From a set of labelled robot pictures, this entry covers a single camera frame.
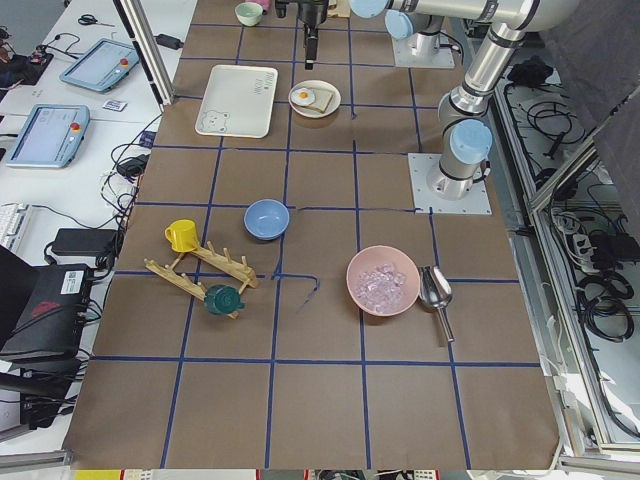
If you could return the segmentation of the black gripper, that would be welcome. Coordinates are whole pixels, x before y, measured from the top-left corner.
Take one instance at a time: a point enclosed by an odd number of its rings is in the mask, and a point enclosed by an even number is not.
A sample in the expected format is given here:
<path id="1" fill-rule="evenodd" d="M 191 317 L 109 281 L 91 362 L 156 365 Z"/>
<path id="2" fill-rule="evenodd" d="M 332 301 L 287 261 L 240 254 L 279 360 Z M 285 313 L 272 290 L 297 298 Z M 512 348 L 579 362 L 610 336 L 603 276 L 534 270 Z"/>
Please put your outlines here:
<path id="1" fill-rule="evenodd" d="M 295 4 L 298 8 L 297 19 L 304 25 L 304 48 L 306 69 L 313 69 L 318 51 L 319 26 L 326 21 L 329 1 L 328 0 L 276 0 L 276 15 L 284 18 L 287 14 L 287 6 Z"/>

